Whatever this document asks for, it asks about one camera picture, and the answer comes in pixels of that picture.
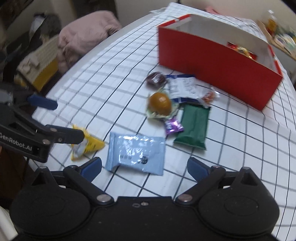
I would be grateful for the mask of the yellow snack packet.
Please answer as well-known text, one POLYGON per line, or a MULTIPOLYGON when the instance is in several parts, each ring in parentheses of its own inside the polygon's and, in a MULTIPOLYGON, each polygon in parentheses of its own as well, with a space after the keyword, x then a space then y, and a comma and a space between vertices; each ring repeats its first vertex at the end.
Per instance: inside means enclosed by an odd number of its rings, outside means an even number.
POLYGON ((84 133, 84 139, 80 144, 71 144, 71 160, 79 160, 84 154, 96 152, 105 147, 105 142, 90 133, 85 128, 80 128, 77 125, 72 125, 75 130, 81 130, 84 133))

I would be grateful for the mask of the dark round chocolate candy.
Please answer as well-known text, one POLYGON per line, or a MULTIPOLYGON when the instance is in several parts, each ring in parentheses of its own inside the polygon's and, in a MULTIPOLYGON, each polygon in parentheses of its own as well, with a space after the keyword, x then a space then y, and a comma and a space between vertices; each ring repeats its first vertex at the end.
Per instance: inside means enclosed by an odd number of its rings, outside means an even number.
POLYGON ((153 72, 149 74, 146 79, 146 83, 155 87, 155 88, 161 88, 166 85, 167 79, 166 76, 163 75, 161 72, 153 72))

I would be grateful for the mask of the red yellow chip bag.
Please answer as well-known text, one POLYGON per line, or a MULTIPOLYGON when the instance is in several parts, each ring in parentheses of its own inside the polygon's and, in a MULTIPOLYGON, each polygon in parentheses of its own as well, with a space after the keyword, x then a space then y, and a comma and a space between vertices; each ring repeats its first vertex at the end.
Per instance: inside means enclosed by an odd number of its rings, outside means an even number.
POLYGON ((255 60, 255 61, 257 60, 257 55, 250 52, 249 50, 242 47, 241 45, 236 45, 236 44, 233 44, 231 42, 228 42, 227 47, 233 49, 234 51, 236 51, 236 52, 238 52, 240 54, 243 54, 244 56, 247 56, 248 58, 250 58, 252 60, 255 60))

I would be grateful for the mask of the red white cardboard box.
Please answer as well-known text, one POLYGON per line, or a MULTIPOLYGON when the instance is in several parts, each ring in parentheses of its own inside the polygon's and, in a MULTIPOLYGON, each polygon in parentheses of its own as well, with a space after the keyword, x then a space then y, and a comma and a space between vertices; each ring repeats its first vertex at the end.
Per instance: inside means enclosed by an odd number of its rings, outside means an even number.
POLYGON ((199 15, 158 25, 159 64, 193 74, 262 111, 283 78, 272 47, 237 27, 199 15), (227 47, 231 42, 257 55, 252 60, 227 47))

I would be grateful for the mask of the clear orange snack packet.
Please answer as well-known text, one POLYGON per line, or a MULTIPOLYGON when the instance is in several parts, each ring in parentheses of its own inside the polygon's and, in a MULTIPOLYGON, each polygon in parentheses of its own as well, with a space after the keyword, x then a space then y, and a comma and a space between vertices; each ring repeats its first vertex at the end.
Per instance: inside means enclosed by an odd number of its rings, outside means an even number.
POLYGON ((220 93, 211 88, 202 98, 201 103, 205 107, 210 107, 213 101, 220 97, 220 93))

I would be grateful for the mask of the pink padded jacket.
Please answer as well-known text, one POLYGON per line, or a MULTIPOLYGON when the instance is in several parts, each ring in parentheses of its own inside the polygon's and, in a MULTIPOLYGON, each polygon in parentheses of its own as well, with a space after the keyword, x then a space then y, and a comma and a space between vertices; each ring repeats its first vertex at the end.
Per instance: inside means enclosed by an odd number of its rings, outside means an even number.
POLYGON ((120 22, 110 11, 95 11, 69 23, 58 37, 59 72, 65 74, 80 58, 120 29, 120 22))

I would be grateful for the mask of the green snack packet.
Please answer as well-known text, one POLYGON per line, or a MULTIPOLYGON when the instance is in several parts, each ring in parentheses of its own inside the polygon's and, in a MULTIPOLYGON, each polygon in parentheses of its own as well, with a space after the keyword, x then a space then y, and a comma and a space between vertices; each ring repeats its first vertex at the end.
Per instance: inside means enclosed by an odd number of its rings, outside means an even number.
POLYGON ((206 150, 210 109, 200 105, 185 105, 181 119, 184 131, 178 133, 174 143, 206 150))

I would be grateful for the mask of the cream woven basket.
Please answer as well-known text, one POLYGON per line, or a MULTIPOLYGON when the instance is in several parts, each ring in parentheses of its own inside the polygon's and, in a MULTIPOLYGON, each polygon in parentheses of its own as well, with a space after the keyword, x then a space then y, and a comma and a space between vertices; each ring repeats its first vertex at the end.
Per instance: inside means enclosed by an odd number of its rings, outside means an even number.
POLYGON ((23 87, 31 84, 37 91, 41 91, 58 72, 57 52, 58 35, 55 35, 20 62, 16 69, 15 83, 23 87))

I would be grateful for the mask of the purple candy wrapper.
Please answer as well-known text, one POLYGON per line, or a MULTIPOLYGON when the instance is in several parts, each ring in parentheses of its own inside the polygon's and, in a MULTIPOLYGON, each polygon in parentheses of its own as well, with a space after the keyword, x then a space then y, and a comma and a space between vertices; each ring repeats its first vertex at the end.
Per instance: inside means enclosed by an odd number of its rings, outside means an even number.
POLYGON ((166 120, 164 124, 166 129, 166 136, 184 131, 183 125, 175 116, 169 120, 166 120))

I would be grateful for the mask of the white blue snack packet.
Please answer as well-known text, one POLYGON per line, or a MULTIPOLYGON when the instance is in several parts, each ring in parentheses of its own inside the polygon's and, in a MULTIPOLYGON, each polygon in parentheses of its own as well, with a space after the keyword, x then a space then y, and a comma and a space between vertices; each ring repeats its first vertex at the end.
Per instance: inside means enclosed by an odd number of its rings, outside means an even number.
POLYGON ((192 75, 166 75, 169 86, 169 97, 180 102, 182 99, 201 99, 205 88, 200 80, 192 75))

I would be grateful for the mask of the light blue snack packet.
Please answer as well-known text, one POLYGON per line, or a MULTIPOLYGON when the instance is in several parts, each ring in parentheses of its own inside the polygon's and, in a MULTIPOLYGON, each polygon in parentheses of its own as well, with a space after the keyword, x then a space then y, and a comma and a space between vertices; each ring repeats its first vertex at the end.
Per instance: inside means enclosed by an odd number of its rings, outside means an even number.
POLYGON ((164 173, 165 138, 111 132, 105 168, 123 166, 161 176, 164 173))

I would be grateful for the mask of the brown round pastry packet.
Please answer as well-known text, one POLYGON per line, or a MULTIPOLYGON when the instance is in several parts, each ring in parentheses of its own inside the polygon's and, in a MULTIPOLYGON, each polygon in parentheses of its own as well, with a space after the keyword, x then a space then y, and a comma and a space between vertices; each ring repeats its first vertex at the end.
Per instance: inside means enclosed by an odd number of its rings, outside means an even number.
POLYGON ((169 94, 159 90, 147 98, 146 115, 148 118, 170 120, 179 110, 179 105, 170 99, 169 94))

